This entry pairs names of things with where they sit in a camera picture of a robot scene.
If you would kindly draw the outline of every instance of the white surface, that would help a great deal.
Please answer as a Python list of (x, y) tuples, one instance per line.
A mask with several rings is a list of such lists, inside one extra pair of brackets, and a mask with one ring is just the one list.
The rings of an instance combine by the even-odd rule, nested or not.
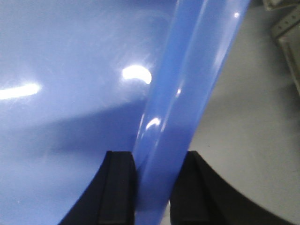
[(300, 224), (300, 98), (270, 37), (273, 13), (249, 9), (190, 149), (246, 197)]

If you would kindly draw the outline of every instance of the blue plastic strip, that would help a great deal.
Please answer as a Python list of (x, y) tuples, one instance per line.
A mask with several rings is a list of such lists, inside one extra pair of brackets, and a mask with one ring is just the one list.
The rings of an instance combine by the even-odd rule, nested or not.
[(181, 0), (134, 148), (137, 225), (157, 225), (248, 0)]

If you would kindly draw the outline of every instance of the glossy blue plastic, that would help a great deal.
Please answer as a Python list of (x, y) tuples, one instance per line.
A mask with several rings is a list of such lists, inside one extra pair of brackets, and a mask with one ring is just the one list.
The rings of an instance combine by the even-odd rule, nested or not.
[(58, 224), (107, 150), (158, 224), (247, 2), (0, 0), (0, 224)]

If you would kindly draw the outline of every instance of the blue plastic sheet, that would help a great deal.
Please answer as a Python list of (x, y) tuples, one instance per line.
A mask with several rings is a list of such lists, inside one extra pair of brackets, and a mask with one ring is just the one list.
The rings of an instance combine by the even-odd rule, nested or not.
[(58, 224), (107, 150), (158, 224), (247, 3), (0, 0), (0, 224)]

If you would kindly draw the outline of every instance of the curved blue surface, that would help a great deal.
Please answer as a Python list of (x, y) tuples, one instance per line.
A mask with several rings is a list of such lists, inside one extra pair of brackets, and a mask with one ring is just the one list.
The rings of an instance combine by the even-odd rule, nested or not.
[(136, 224), (162, 218), (248, 0), (179, 1), (134, 148)]
[(0, 0), (0, 224), (59, 223), (107, 150), (158, 224), (247, 2)]

